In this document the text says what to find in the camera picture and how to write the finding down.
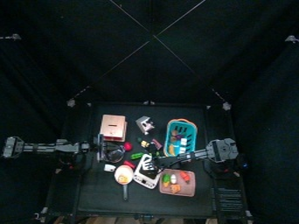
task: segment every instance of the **red object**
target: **red object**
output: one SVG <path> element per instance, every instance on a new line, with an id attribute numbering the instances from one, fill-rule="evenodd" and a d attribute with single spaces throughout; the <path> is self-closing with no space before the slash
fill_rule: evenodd
<path id="1" fill-rule="evenodd" d="M 136 168 L 136 166 L 131 162 L 128 162 L 127 160 L 124 161 L 124 165 L 128 165 L 132 169 Z"/>
<path id="2" fill-rule="evenodd" d="M 184 180 L 185 183 L 188 184 L 188 183 L 191 182 L 191 177 L 189 177 L 189 175 L 188 175 L 184 171 L 180 171 L 180 175 L 181 175 L 183 180 Z"/>
<path id="3" fill-rule="evenodd" d="M 133 145 L 129 142 L 124 143 L 125 151 L 131 151 L 133 149 Z"/>

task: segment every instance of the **teal basket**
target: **teal basket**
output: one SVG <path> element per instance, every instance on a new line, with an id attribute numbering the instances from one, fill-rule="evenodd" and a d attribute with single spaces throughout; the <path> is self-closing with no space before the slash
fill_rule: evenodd
<path id="1" fill-rule="evenodd" d="M 196 143 L 196 125 L 185 119 L 173 119 L 167 124 L 167 135 L 163 153 L 175 157 L 184 152 L 192 152 Z"/>

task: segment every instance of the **toy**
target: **toy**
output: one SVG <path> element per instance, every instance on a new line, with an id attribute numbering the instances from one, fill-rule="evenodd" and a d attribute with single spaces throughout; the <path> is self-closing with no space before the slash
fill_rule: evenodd
<path id="1" fill-rule="evenodd" d="M 163 187 L 167 187 L 171 183 L 171 175 L 168 173 L 165 173 L 163 175 Z"/>
<path id="2" fill-rule="evenodd" d="M 117 177 L 117 182 L 119 182 L 120 184 L 125 184 L 125 183 L 127 183 L 127 177 L 120 175 L 120 176 Z"/>
<path id="3" fill-rule="evenodd" d="M 175 157 L 184 152 L 195 151 L 197 127 L 185 119 L 173 119 L 167 124 L 163 152 L 167 157 Z"/>
<path id="4" fill-rule="evenodd" d="M 125 151 L 131 151 L 133 149 L 133 145 L 129 142 L 124 143 Z"/>
<path id="5" fill-rule="evenodd" d="M 189 177 L 189 175 L 188 175 L 184 171 L 180 171 L 180 176 L 181 176 L 184 182 L 185 182 L 187 184 L 189 184 L 189 182 L 191 182 L 191 177 Z"/>
<path id="6" fill-rule="evenodd" d="M 169 144 L 169 147 L 168 147 L 168 152 L 172 156 L 175 156 L 175 153 L 173 153 L 173 145 Z"/>
<path id="7" fill-rule="evenodd" d="M 155 128 L 151 117 L 143 116 L 135 122 L 143 133 L 148 135 L 148 130 Z"/>
<path id="8" fill-rule="evenodd" d="M 127 136 L 127 118 L 123 115 L 103 115 L 100 131 L 105 141 L 124 142 Z"/>
<path id="9" fill-rule="evenodd" d="M 132 169 L 136 168 L 136 166 L 131 162 L 128 162 L 127 160 L 124 161 L 124 165 L 128 165 Z"/>
<path id="10" fill-rule="evenodd" d="M 143 152 L 137 152 L 137 153 L 131 155 L 131 159 L 139 159 L 143 155 L 144 155 Z"/>
<path id="11" fill-rule="evenodd" d="M 155 189 L 157 181 L 160 179 L 161 171 L 156 170 L 156 167 L 152 167 L 152 156 L 144 154 L 137 167 L 135 168 L 133 180 L 141 186 Z"/>
<path id="12" fill-rule="evenodd" d="M 152 142 L 151 143 L 155 145 L 155 148 L 157 150 L 160 150 L 163 148 L 163 145 L 155 139 L 152 139 Z"/>
<path id="13" fill-rule="evenodd" d="M 147 148 L 148 145 L 149 145 L 149 143 L 148 143 L 147 141 L 141 141 L 141 146 L 143 146 L 144 148 Z"/>
<path id="14" fill-rule="evenodd" d="M 157 158 L 160 156 L 159 150 L 155 147 L 153 143 L 149 143 L 148 146 L 145 147 L 145 150 L 148 151 L 148 154 L 153 157 Z"/>
<path id="15" fill-rule="evenodd" d="M 171 183 L 175 185 L 176 184 L 176 177 L 175 177 L 175 174 L 172 174 L 171 176 Z"/>
<path id="16" fill-rule="evenodd" d="M 181 190 L 181 186 L 180 185 L 171 185 L 172 193 L 177 193 L 180 190 Z"/>
<path id="17" fill-rule="evenodd" d="M 116 167 L 112 164 L 105 164 L 104 171 L 105 172 L 113 172 Z"/>

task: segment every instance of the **black wall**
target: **black wall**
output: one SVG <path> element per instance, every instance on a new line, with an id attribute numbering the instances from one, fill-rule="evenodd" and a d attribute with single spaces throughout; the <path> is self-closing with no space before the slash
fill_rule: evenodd
<path id="1" fill-rule="evenodd" d="M 0 37 L 23 38 L 0 39 L 1 142 L 53 142 L 69 99 L 228 101 L 249 210 L 264 223 L 296 223 L 299 43 L 284 40 L 299 35 L 297 9 L 297 1 L 0 1 Z M 15 218 L 11 202 L 39 198 L 17 216 L 29 217 L 52 164 L 0 165 L 0 217 Z"/>

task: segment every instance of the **table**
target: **table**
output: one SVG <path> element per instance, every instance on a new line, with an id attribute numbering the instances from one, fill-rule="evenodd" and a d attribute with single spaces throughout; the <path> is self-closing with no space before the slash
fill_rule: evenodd
<path id="1" fill-rule="evenodd" d="M 144 151 L 137 143 L 139 137 L 145 141 L 153 138 L 163 144 L 167 123 L 184 118 L 196 124 L 196 149 L 204 149 L 213 139 L 232 138 L 233 129 L 229 112 L 221 105 L 143 105 L 137 103 L 93 102 L 69 109 L 61 136 L 73 143 L 87 141 L 99 133 L 101 116 L 125 116 L 125 141 L 133 144 L 132 152 L 125 153 L 129 160 L 133 152 Z M 148 116 L 155 129 L 145 136 L 136 126 L 136 119 Z M 215 216 L 212 203 L 212 180 L 204 171 L 201 161 L 184 164 L 181 169 L 195 172 L 196 189 L 193 197 L 161 194 L 159 186 L 152 190 L 132 181 L 128 185 L 128 201 L 123 201 L 123 186 L 115 181 L 113 173 L 103 171 L 92 153 L 88 154 L 92 164 L 88 171 L 77 174 L 64 172 L 55 175 L 47 200 L 47 215 L 67 214 L 71 216 L 155 216 L 175 218 L 208 218 Z"/>

